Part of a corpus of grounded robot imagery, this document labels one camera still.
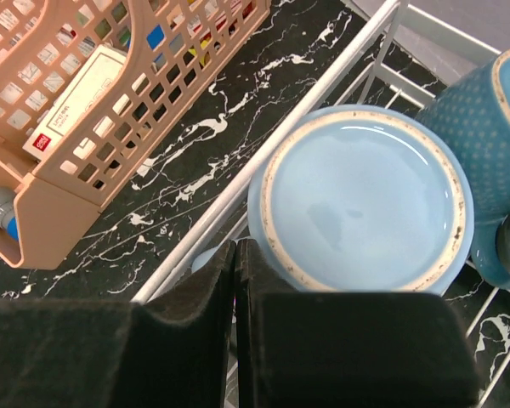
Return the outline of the light blue mug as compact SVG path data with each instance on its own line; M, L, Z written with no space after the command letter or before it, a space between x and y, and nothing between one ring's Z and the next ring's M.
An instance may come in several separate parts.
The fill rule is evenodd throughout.
M441 295L467 260L473 224L471 189L450 148L373 105L302 117L247 193L249 238L301 291Z

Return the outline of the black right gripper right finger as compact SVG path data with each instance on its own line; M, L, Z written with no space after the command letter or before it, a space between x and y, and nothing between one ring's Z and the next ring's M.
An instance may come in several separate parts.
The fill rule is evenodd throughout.
M439 296L299 292L256 241L235 260L242 407L472 407L479 374Z

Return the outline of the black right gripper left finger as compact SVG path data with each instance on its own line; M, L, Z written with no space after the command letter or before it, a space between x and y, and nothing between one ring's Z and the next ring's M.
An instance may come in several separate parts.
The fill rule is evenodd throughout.
M0 300L0 407L220 407L235 249L145 304Z

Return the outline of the white mug blue handle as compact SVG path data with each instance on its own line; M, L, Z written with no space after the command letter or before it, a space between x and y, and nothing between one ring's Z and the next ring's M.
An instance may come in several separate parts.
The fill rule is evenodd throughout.
M510 289L510 49L442 91L416 120L450 147L467 176L476 270Z

